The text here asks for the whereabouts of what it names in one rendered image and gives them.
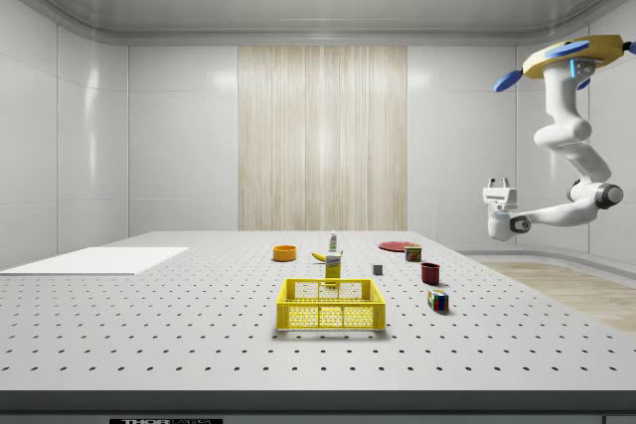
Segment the yellow basket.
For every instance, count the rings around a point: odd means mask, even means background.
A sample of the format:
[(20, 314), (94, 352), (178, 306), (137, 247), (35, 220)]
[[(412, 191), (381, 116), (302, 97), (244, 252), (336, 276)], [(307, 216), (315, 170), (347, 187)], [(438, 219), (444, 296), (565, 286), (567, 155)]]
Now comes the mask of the yellow basket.
[(386, 302), (372, 279), (287, 278), (276, 301), (278, 330), (383, 330)]

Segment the white board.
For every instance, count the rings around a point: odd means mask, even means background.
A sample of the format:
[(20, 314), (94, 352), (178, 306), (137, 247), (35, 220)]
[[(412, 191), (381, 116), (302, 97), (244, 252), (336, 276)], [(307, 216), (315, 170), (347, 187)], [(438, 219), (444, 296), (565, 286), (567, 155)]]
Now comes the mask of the white board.
[(0, 271), (0, 275), (137, 275), (188, 247), (88, 247)]

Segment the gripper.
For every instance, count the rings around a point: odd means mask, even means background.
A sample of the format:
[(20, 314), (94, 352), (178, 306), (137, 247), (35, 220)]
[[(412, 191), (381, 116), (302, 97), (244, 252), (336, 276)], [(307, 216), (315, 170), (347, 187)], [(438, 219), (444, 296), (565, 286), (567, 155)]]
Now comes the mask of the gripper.
[(483, 201), (487, 205), (488, 212), (509, 212), (517, 208), (517, 189), (511, 187), (507, 178), (502, 179), (498, 186), (497, 180), (491, 178), (483, 189)]

